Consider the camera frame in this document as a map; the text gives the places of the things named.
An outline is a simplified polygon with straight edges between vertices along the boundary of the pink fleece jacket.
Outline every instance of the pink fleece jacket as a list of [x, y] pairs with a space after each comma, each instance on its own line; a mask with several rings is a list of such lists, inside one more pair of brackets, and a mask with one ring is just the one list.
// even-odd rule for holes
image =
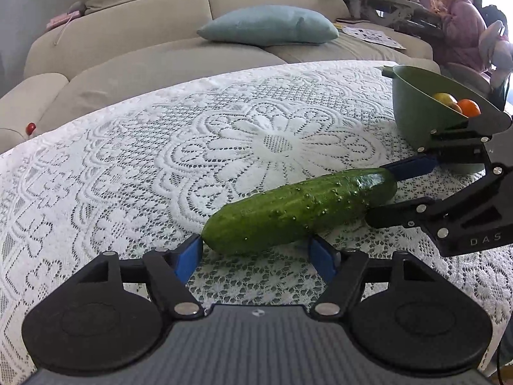
[[483, 72], [478, 45], [486, 24], [481, 14], [470, 0], [451, 0], [447, 11], [442, 21], [445, 41], [433, 45], [433, 60], [440, 65], [453, 62]]

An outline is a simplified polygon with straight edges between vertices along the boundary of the sofa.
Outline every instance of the sofa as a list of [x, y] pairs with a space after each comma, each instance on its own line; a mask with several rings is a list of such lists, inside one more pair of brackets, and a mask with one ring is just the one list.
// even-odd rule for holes
[[252, 47], [204, 40], [197, 30], [232, 10], [262, 4], [349, 19], [343, 0], [135, 0], [87, 14], [38, 38], [24, 81], [0, 99], [0, 153], [92, 111], [177, 83], [262, 66], [321, 60], [391, 60], [439, 72], [431, 47], [371, 23], [405, 51], [341, 34], [322, 45]]

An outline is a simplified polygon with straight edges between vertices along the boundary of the paper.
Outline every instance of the paper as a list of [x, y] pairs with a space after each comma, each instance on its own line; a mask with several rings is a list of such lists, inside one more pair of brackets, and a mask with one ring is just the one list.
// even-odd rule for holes
[[385, 35], [381, 30], [342, 28], [342, 32], [346, 35], [363, 40], [364, 42], [377, 43], [378, 45], [391, 47], [393, 49], [406, 49], [404, 46]]

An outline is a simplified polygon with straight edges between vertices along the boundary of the tablecloth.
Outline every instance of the tablecloth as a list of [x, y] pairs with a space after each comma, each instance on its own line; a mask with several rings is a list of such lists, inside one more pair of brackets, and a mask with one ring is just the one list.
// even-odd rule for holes
[[[20, 333], [27, 311], [101, 251], [135, 258], [174, 248], [229, 201], [410, 156], [393, 120], [391, 80], [376, 68], [391, 64], [328, 61], [203, 78], [91, 113], [2, 155], [0, 383], [18, 384], [34, 369]], [[444, 198], [473, 178], [435, 170], [401, 183], [397, 200]], [[406, 249], [475, 299], [493, 321], [486, 365], [511, 314], [510, 247], [442, 259], [417, 228], [357, 224], [325, 236], [372, 257]], [[324, 288], [301, 245], [231, 258], [206, 249], [188, 286], [205, 306], [309, 304]]]

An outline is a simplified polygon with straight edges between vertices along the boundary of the green cucumber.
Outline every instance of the green cucumber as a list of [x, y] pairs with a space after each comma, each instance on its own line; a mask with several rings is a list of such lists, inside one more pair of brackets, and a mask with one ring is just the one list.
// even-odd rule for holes
[[201, 236], [221, 254], [260, 252], [361, 219], [396, 191], [395, 178], [383, 168], [336, 172], [226, 204]]

